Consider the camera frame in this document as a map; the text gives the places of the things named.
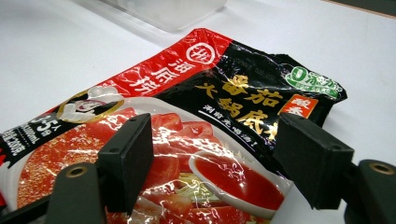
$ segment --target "plastic container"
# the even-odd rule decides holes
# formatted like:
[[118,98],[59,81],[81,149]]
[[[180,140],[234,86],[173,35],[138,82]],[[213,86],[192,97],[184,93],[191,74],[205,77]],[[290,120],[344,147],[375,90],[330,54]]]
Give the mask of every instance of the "plastic container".
[[104,0],[166,32],[176,32],[223,7],[227,0]]

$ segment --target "crinkled plastic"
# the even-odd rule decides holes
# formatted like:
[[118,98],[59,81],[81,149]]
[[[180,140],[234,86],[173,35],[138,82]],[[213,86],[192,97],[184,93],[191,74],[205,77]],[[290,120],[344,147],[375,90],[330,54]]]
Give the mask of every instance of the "crinkled plastic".
[[50,194],[64,167],[95,162],[123,122],[150,113],[154,162],[132,215],[109,223],[269,223],[292,186],[272,157],[279,113],[322,125],[346,98],[288,55],[196,29],[2,133],[0,190],[9,211]]

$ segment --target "tomato soup image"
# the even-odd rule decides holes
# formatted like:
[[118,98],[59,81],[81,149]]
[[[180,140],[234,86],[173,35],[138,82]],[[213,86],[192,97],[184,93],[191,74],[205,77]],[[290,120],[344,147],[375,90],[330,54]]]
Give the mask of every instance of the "tomato soup image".
[[200,152],[191,159],[191,167],[208,187],[214,187],[213,191],[224,191],[218,193],[219,197],[228,194],[221,197],[223,201],[241,210],[247,209],[246,203],[277,210],[284,200],[282,191],[274,183],[232,154]]

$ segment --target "hot pot seasoning package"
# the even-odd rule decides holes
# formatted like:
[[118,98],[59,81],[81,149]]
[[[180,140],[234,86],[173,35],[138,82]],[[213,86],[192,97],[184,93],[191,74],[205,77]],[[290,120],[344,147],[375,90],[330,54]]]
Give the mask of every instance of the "hot pot seasoning package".
[[0,135],[0,190],[14,211],[66,166],[150,113],[154,161],[131,216],[108,223],[269,223],[292,181],[272,157],[279,113],[322,125],[346,91],[285,54],[195,29],[168,49]]

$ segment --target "white table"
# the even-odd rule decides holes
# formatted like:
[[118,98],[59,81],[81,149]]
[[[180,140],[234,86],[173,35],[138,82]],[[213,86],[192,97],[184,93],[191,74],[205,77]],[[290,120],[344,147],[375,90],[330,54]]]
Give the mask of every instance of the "white table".
[[[268,53],[287,53],[338,81],[348,99],[324,129],[356,149],[353,161],[396,164],[396,20],[320,0],[229,0],[168,34],[93,0],[0,1],[0,133],[146,60],[194,27]],[[293,188],[272,223],[344,223],[345,204],[312,211]]]

